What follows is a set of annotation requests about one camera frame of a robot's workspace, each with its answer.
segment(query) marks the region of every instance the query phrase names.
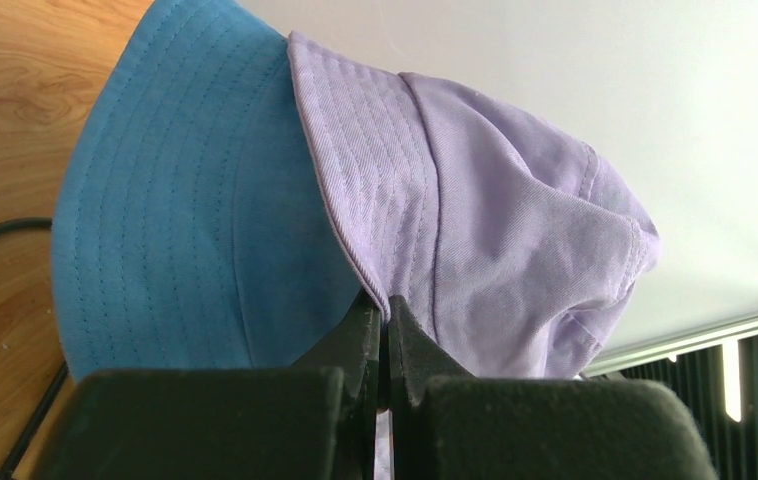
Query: wood grain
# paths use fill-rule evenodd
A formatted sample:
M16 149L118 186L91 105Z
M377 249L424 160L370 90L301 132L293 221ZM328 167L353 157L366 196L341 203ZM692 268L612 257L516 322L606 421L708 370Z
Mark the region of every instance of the wood grain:
M150 2L0 0L0 221L51 216L88 112ZM62 361L49 235L0 238L0 463ZM29 477L45 434L17 478Z

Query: purple fabric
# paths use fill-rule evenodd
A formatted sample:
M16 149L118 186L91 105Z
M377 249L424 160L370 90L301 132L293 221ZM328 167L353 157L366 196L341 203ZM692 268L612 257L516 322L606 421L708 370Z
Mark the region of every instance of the purple fabric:
M327 212L389 315L475 375L572 377L661 251L649 216L585 143L448 80L395 75L299 33L288 49Z

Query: hat brim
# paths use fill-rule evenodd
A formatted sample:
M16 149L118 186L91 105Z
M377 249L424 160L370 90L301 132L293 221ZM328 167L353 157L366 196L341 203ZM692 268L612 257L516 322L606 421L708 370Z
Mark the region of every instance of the hat brim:
M76 146L53 291L75 378L287 365L360 284L323 209L287 42L231 0L144 16Z

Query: hat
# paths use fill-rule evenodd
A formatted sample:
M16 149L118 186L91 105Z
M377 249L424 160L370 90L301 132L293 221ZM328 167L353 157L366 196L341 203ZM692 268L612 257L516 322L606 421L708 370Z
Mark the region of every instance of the hat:
M658 258L590 147L231 0L158 0L82 132L53 289L76 378L285 366L364 288L476 375L569 377Z

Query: cable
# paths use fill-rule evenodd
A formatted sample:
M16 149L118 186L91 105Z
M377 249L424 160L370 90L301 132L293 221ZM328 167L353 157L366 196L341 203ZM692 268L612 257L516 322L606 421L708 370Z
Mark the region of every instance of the cable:
M0 236L9 232L19 230L32 230L41 229L49 230L52 227L52 219L42 217L29 217L18 218L15 220L8 220L0 223ZM14 473L14 470L22 460L23 455L26 453L32 438L34 438L37 429L40 427L46 414L49 412L49 408L55 402L55 398L58 396L58 392L61 390L61 386L64 384L64 380L67 378L67 364L64 363L58 372L53 377L52 382L43 394L32 416L29 418L26 427L20 433L17 441L14 443L14 447L11 452L5 458L0 468L0 480L10 480Z

